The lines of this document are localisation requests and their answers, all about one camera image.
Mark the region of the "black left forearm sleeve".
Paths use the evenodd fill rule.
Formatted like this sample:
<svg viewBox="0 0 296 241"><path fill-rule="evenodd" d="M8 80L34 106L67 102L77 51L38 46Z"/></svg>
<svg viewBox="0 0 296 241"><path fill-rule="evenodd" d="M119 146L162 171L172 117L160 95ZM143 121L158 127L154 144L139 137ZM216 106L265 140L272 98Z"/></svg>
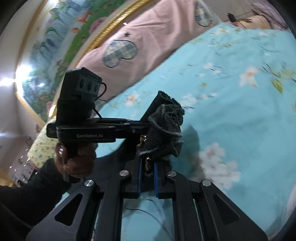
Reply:
<svg viewBox="0 0 296 241"><path fill-rule="evenodd" d="M48 159L27 184L1 186L1 240L25 240L70 187L58 172L54 159Z"/></svg>

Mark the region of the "person's left hand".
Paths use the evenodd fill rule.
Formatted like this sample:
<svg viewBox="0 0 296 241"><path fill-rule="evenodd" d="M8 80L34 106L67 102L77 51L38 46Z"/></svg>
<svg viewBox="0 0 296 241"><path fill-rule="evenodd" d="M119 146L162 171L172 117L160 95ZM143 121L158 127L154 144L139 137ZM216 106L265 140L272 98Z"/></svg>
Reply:
<svg viewBox="0 0 296 241"><path fill-rule="evenodd" d="M84 178L90 175L94 168L97 147L98 144L89 144L78 149L77 154L70 158L67 149L61 143L57 143L54 159L57 170L62 175L66 173L74 178Z"/></svg>

